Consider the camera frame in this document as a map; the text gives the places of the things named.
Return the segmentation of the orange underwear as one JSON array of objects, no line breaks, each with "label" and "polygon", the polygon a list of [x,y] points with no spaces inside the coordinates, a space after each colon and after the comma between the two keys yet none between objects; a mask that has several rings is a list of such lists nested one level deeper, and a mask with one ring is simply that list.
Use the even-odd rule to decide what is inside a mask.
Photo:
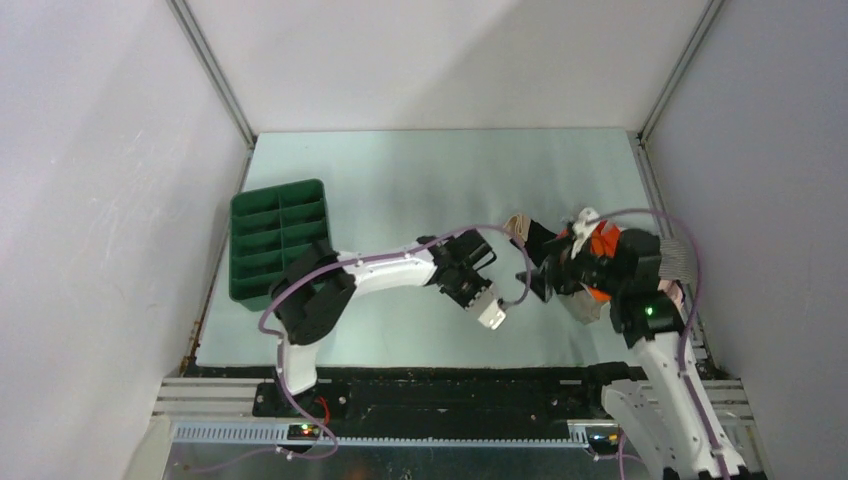
[{"label": "orange underwear", "polygon": [[[591,256],[611,260],[615,256],[620,235],[621,230],[618,226],[608,220],[602,220],[592,226],[591,235],[584,246],[588,246]],[[595,287],[585,287],[585,290],[599,304],[607,303],[611,299],[608,293]]]}]

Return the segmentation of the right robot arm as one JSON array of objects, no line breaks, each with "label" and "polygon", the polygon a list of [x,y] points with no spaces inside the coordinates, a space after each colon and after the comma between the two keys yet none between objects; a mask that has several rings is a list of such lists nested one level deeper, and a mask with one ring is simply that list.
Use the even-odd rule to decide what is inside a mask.
[{"label": "right robot arm", "polygon": [[585,411],[614,418],[655,479],[749,479],[752,472],[728,439],[698,373],[683,317],[682,290],[692,273],[679,245],[608,220],[572,222],[555,233],[522,215],[505,225],[513,244],[535,267],[542,300],[558,296],[590,319],[606,305],[650,383],[658,406],[648,406],[629,378],[599,379],[581,392]]}]

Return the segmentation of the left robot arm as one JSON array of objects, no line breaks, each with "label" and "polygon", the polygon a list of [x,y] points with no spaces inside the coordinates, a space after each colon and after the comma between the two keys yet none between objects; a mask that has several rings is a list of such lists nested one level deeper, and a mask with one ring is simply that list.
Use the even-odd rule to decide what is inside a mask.
[{"label": "left robot arm", "polygon": [[396,251],[363,256],[334,250],[328,241],[307,246],[268,290],[260,321],[275,317],[278,336],[277,402],[292,416],[316,403],[317,354],[355,298],[398,287],[429,287],[450,298],[484,327],[505,320],[503,301],[478,263],[493,254],[475,229],[423,236]]}]

